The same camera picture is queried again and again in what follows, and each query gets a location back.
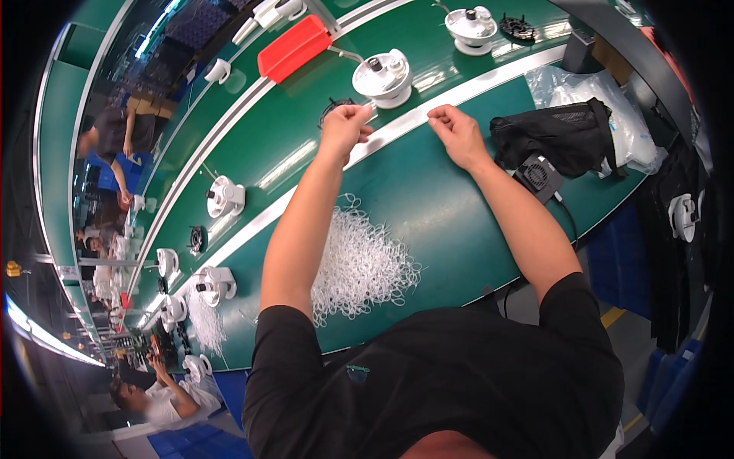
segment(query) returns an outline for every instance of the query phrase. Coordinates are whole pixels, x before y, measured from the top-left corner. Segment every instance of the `black power supply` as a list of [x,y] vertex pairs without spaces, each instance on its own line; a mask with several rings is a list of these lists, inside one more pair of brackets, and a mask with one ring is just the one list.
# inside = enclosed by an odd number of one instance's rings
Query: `black power supply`
[[556,168],[544,156],[536,154],[530,155],[517,168],[513,177],[543,204],[547,203],[563,184],[563,176]]

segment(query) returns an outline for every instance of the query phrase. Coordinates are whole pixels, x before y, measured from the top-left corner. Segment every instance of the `green workbench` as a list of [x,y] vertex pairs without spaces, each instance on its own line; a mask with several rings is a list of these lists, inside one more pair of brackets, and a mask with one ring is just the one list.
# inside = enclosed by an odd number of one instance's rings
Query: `green workbench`
[[[446,3],[452,9],[471,6],[459,1]],[[413,67],[417,89],[413,89],[410,100],[398,109],[380,110],[371,125],[379,129],[452,87],[508,62],[558,46],[570,31],[567,16],[543,0],[526,1],[522,5],[496,2],[492,11],[495,15],[502,12],[526,14],[530,22],[542,29],[541,40],[532,47],[525,47],[499,38],[494,57],[468,57],[454,49],[452,39],[440,25],[443,11],[422,1],[402,5],[337,40],[336,46],[365,57],[398,48]],[[405,23],[406,17],[412,20]],[[245,71],[249,82],[258,76],[251,70],[257,48],[251,46],[233,64],[250,69]],[[203,192],[210,186],[211,179],[207,175],[195,175],[186,184],[156,235],[149,256],[152,258],[158,247],[171,247],[178,252],[183,275],[169,285],[171,292],[183,285],[192,271],[206,264],[208,257],[237,231],[297,184],[316,153],[319,141],[316,124],[329,97],[352,97],[358,103],[364,102],[351,86],[354,68],[353,61],[340,59],[335,54],[319,55],[265,94],[213,149],[205,164],[236,183],[244,184],[247,205],[237,218],[217,226],[218,231],[211,235],[206,252],[192,256],[186,247],[189,226],[204,225],[211,230],[214,225],[203,200]],[[224,94],[221,87],[210,88],[202,97],[172,140],[171,146],[176,148],[169,147],[166,152],[164,161],[172,165],[172,172],[162,182],[172,182],[178,175],[176,170],[181,170],[203,136],[236,97],[238,95]],[[209,118],[204,111],[199,111],[202,107],[210,110]],[[519,77],[466,101],[460,108],[475,117],[488,135],[493,117],[524,112],[534,106],[524,78]],[[187,126],[194,122],[204,127],[200,129],[192,124],[188,129]],[[493,154],[494,147],[489,140],[487,147]],[[279,168],[282,164],[288,167]],[[600,222],[644,178],[641,173],[628,172],[630,176],[624,180],[600,180],[594,173],[566,180],[561,193],[581,233]],[[159,196],[165,196],[166,186],[157,186],[159,188],[151,184],[150,188],[158,190],[155,192]],[[387,222],[393,237],[403,239],[410,246],[410,255],[427,269],[421,273],[420,285],[408,294],[402,307],[377,306],[370,314],[353,320],[341,315],[330,317],[327,327],[317,329],[324,352],[364,342],[413,312],[462,306],[479,297],[485,286],[496,289],[519,275],[476,185],[451,163],[427,124],[407,132],[347,170],[341,191],[361,198],[360,208],[370,213],[373,223]],[[548,208],[571,235],[570,221],[561,208],[555,203],[549,203]],[[228,340],[222,344],[224,358],[207,353],[215,370],[250,365],[262,262],[274,227],[275,223],[265,227],[219,264],[232,270],[238,293],[234,300],[219,306]],[[155,299],[156,279],[156,272],[142,272],[137,284],[139,293],[134,295],[136,308],[145,308]],[[128,326],[135,325],[137,318],[131,317]],[[193,335],[188,320],[186,326]],[[192,350],[199,351],[195,339],[192,339]]]

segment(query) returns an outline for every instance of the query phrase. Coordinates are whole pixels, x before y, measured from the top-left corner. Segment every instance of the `hand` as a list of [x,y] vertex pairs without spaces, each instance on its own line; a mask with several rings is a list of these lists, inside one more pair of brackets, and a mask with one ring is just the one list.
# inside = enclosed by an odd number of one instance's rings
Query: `hand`
[[359,143],[367,142],[374,132],[365,126],[372,117],[371,106],[340,105],[326,115],[321,128],[321,146],[317,157],[327,157],[340,165],[349,162],[349,152]]
[[133,157],[133,142],[130,140],[125,139],[125,142],[123,143],[123,153],[125,154],[125,158],[132,159]]
[[146,358],[148,359],[148,365],[150,365],[154,370],[156,370],[156,374],[159,376],[168,376],[168,372],[166,371],[166,366],[161,361],[161,358],[157,355],[148,354],[146,355]]
[[448,157],[467,172],[486,163],[488,159],[492,162],[484,146],[479,124],[455,106],[434,108],[428,112],[428,124],[443,142]]
[[132,200],[132,196],[130,196],[130,192],[127,189],[120,190],[120,194],[122,195],[123,202],[125,204],[130,203],[130,201]]

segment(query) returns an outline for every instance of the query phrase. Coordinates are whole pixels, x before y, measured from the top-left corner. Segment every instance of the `black mesh bag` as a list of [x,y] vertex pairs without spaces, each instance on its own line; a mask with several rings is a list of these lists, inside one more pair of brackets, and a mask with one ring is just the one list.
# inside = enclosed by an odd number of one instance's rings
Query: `black mesh bag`
[[596,98],[578,104],[533,110],[490,122],[490,132],[498,150],[495,162],[505,169],[517,169],[532,154],[543,155],[563,175],[575,178],[590,169],[601,171],[607,158],[618,176],[614,141],[609,128],[611,110]]

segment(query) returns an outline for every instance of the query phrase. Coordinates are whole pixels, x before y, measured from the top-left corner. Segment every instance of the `hair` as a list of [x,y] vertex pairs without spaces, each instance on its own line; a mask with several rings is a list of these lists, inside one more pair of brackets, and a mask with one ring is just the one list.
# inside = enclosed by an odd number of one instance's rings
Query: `hair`
[[119,375],[115,376],[109,384],[109,395],[119,409],[130,411],[130,399],[123,397],[123,380]]

